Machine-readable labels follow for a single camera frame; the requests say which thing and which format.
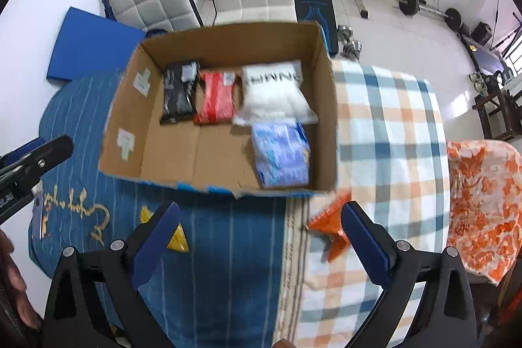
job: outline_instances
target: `checkered cloth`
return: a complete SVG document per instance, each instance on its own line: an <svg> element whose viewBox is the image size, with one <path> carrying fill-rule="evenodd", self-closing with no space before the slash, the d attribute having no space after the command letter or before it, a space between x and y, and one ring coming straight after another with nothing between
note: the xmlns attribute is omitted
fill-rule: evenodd
<svg viewBox="0 0 522 348"><path fill-rule="evenodd" d="M441 252L449 225L450 177L442 119L429 83L350 61L334 61L333 75L339 105L339 190L351 190L370 219L393 239ZM344 347L381 293L352 248L329 264L328 239L305 229L309 218L335 197L287 204L274 340L286 337L299 348ZM423 285L416 285L390 346L404 339Z"/></svg>

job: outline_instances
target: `tiled floor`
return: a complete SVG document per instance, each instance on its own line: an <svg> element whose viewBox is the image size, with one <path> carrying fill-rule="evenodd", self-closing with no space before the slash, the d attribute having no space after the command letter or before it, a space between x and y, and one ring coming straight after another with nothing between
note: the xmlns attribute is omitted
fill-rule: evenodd
<svg viewBox="0 0 522 348"><path fill-rule="evenodd" d="M457 36L437 16L403 15L394 0L364 0L369 19L360 18L354 0L332 0L337 24L348 24L363 44L360 62L428 80L437 94L448 140L483 139L471 110L476 95L468 74L471 59ZM205 25L215 17L211 1L200 8Z"/></svg>

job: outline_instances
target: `cable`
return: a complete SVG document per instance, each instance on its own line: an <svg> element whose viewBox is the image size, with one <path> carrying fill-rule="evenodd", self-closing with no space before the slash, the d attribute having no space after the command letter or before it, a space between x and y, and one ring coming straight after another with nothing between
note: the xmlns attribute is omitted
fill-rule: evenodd
<svg viewBox="0 0 522 348"><path fill-rule="evenodd" d="M493 40L495 39L495 32L497 31L497 22L499 21L499 0L497 0L497 13L495 14L495 28L493 29L493 37L491 38L490 50L493 49Z"/></svg>

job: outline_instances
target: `human hand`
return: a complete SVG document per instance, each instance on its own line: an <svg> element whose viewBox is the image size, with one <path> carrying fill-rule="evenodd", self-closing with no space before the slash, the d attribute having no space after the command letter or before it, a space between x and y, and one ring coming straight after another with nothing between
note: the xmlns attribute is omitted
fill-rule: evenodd
<svg viewBox="0 0 522 348"><path fill-rule="evenodd" d="M18 314L25 325L38 330L42 325L42 319L27 298L25 293L27 285L10 255L14 250L15 248L9 238L0 230L0 256L2 256L2 261L6 267L7 279L14 289Z"/></svg>

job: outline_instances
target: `open cardboard box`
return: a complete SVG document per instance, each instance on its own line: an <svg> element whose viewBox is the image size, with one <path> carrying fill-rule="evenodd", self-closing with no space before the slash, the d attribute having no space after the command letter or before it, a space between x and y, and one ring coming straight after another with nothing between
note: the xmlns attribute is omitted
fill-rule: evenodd
<svg viewBox="0 0 522 348"><path fill-rule="evenodd" d="M250 128L232 124L197 126L191 121L160 126L162 70L173 62L191 59L199 60L202 69L235 71L238 76L242 66L301 60L301 91L319 117L318 124L305 126L311 148L307 187L262 187L255 168ZM148 92L137 90L135 79L147 75ZM199 91L198 108L203 98L202 90ZM147 39L135 49L109 113L99 168L122 179L205 192L265 196L325 192L335 189L337 181L336 126L331 62L316 23L265 22L198 28ZM132 139L128 155L118 140L122 130Z"/></svg>

